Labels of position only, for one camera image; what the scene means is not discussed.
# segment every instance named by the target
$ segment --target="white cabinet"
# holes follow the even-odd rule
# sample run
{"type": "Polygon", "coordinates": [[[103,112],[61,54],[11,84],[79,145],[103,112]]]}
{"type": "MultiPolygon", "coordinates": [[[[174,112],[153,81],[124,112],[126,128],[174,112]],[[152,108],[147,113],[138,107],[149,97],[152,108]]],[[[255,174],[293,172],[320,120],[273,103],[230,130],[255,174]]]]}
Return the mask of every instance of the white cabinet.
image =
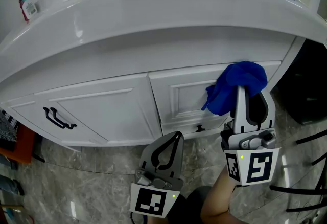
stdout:
{"type": "MultiPolygon", "coordinates": [[[[65,145],[148,144],[162,136],[147,73],[51,89],[33,98],[30,103],[9,106],[65,145]],[[56,126],[43,107],[55,108],[61,121],[77,127],[56,126]]],[[[53,112],[49,113],[54,120],[53,112]]]]}
{"type": "MultiPolygon", "coordinates": [[[[258,62],[266,71],[268,80],[280,61],[258,62]]],[[[206,130],[220,127],[227,116],[219,117],[201,108],[206,102],[206,88],[215,84],[229,64],[196,66],[151,72],[149,74],[154,98],[164,134],[173,130],[195,133],[198,126],[206,130]]],[[[203,135],[195,133],[192,137],[203,135]]]]}

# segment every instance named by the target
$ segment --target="cabinet handle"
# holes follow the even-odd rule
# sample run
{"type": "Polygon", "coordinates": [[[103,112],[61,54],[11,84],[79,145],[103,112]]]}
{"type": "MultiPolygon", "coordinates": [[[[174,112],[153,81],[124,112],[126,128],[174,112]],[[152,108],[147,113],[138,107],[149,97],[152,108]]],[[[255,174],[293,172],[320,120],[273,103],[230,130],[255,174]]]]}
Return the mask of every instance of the cabinet handle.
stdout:
{"type": "Polygon", "coordinates": [[[45,110],[45,116],[46,118],[51,121],[53,124],[55,124],[56,126],[60,127],[60,128],[65,128],[64,126],[58,124],[57,122],[55,122],[52,118],[49,117],[49,109],[47,107],[43,107],[43,109],[45,110]]]}
{"type": "Polygon", "coordinates": [[[71,126],[67,123],[64,123],[63,121],[61,121],[60,119],[57,118],[57,110],[54,107],[50,108],[52,113],[53,113],[53,118],[59,122],[60,124],[62,124],[64,126],[64,128],[68,128],[68,129],[73,129],[74,127],[77,127],[76,124],[72,124],[71,126]]]}
{"type": "Polygon", "coordinates": [[[201,131],[205,130],[205,128],[202,128],[202,125],[198,125],[197,127],[198,127],[198,130],[195,132],[201,132],[201,131]]]}

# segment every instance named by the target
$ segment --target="blue towel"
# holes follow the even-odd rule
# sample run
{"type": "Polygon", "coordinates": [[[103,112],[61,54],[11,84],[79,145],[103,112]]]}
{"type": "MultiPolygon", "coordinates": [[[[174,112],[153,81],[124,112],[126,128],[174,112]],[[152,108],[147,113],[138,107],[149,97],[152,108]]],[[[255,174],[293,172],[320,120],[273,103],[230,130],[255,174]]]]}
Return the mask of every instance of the blue towel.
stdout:
{"type": "Polygon", "coordinates": [[[229,65],[216,81],[216,85],[206,88],[208,99],[202,110],[224,115],[236,107],[237,86],[246,85],[249,96],[253,97],[267,85],[267,76],[263,67],[242,61],[229,65]]]}

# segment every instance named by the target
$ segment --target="shoe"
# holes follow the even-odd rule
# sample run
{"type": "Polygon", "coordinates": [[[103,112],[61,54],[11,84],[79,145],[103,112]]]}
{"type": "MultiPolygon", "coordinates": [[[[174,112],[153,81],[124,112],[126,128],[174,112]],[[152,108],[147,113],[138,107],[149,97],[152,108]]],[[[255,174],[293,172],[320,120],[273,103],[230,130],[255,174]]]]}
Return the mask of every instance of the shoe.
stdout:
{"type": "Polygon", "coordinates": [[[20,196],[24,196],[25,193],[24,193],[24,190],[22,189],[20,183],[17,180],[13,180],[13,181],[17,183],[17,194],[20,196]]]}

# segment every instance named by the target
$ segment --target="tile floor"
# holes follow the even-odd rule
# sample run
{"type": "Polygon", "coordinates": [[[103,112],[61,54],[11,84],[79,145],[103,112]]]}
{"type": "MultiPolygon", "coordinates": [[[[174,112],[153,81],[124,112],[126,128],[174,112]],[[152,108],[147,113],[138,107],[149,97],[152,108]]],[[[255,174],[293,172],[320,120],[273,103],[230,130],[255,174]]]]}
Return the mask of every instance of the tile floor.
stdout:
{"type": "MultiPolygon", "coordinates": [[[[312,189],[324,161],[316,166],[308,163],[327,152],[327,137],[299,146],[294,142],[327,129],[327,121],[301,126],[280,105],[278,93],[275,102],[275,128],[282,149],[273,183],[312,189]]],[[[215,182],[225,165],[220,142],[216,136],[185,141],[181,191],[184,196],[199,186],[215,182]]],[[[18,171],[0,165],[0,174],[22,183],[26,195],[10,199],[23,204],[35,223],[130,223],[129,189],[143,149],[144,146],[82,148],[79,153],[43,139],[41,152],[46,163],[33,160],[29,165],[19,165],[18,171]]],[[[9,200],[7,195],[3,193],[5,202],[9,200]]],[[[237,188],[230,211],[247,223],[301,223],[315,211],[286,213],[287,206],[303,207],[319,200],[320,196],[270,191],[269,184],[262,184],[237,188]]]]}

